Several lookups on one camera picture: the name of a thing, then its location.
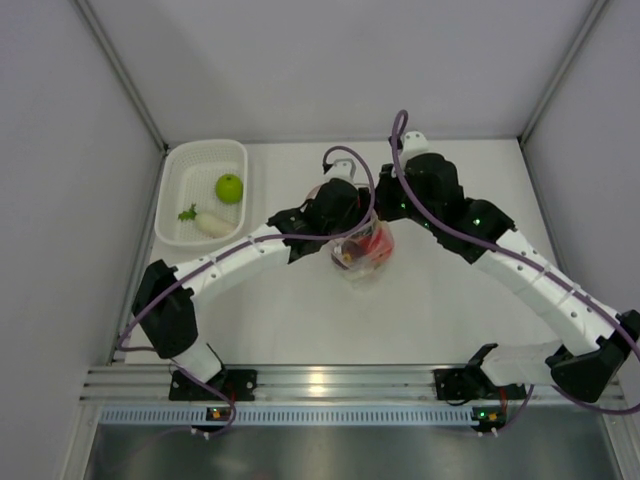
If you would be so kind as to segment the clear zip top bag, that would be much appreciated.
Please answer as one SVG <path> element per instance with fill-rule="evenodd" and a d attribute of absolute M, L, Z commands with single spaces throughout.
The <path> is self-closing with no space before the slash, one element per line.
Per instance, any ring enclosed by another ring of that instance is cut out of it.
<path fill-rule="evenodd" d="M 388 225 L 387 222 L 381 221 L 378 218 L 376 212 L 373 212 L 368 222 L 360 230 L 350 236 L 331 240 L 321 249 L 323 255 L 330 260 L 334 272 L 353 288 L 363 288 L 365 285 L 374 283 L 379 278 L 392 256 L 395 241 L 392 250 L 366 254 L 355 262 L 346 262 L 343 260 L 340 255 L 340 246 L 347 239 L 360 238 L 366 235 L 377 223 L 386 223 Z"/>

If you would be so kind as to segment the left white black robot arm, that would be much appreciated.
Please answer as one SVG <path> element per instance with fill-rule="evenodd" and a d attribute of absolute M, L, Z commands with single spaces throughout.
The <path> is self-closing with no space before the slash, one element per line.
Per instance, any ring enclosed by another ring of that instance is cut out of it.
<path fill-rule="evenodd" d="M 205 384 L 225 370 L 199 338 L 197 315 L 228 289 L 263 271 L 314 255 L 331 240 L 360 229 L 375 206 L 375 189 L 331 179 L 301 206 L 282 210 L 253 233 L 190 262 L 163 260 L 146 268 L 132 305 L 153 351 L 170 359 L 194 382 Z"/>

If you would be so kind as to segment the red orange fake fruit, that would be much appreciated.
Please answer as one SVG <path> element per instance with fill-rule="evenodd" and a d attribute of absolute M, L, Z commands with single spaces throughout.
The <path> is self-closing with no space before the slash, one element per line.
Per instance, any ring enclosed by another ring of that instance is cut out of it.
<path fill-rule="evenodd" d="M 367 254 L 384 252 L 393 249 L 394 240 L 386 223 L 377 223 L 372 229 L 361 237 L 360 246 Z"/>

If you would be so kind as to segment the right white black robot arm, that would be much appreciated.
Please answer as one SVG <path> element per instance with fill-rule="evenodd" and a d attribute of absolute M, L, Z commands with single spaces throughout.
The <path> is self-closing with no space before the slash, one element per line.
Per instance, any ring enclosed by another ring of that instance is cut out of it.
<path fill-rule="evenodd" d="M 547 261 L 503 211 L 465 197 L 455 165 L 442 155 L 409 159 L 401 176 L 394 164 L 383 165 L 375 196 L 382 219 L 409 219 L 426 228 L 445 250 L 504 285 L 557 337 L 525 346 L 483 345 L 461 371 L 471 398 L 511 385 L 548 385 L 592 409 L 639 349 L 638 311 L 620 313 L 595 300 Z"/>

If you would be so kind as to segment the green fake apple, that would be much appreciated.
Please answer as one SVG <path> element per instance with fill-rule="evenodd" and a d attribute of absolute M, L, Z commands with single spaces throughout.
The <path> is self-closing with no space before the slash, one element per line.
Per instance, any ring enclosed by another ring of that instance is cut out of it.
<path fill-rule="evenodd" d="M 215 193 L 222 203 L 237 204 L 243 199 L 244 185 L 237 175 L 225 174 L 216 181 Z"/>

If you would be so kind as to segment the white fake radish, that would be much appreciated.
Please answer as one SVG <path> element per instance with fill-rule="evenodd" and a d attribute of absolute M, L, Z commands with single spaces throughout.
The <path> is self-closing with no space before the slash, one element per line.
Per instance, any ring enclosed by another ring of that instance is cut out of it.
<path fill-rule="evenodd" d="M 201 211 L 195 203 L 177 215 L 181 222 L 192 222 L 195 227 L 213 238 L 221 238 L 232 234 L 236 230 L 236 225 L 223 220 L 211 212 Z"/>

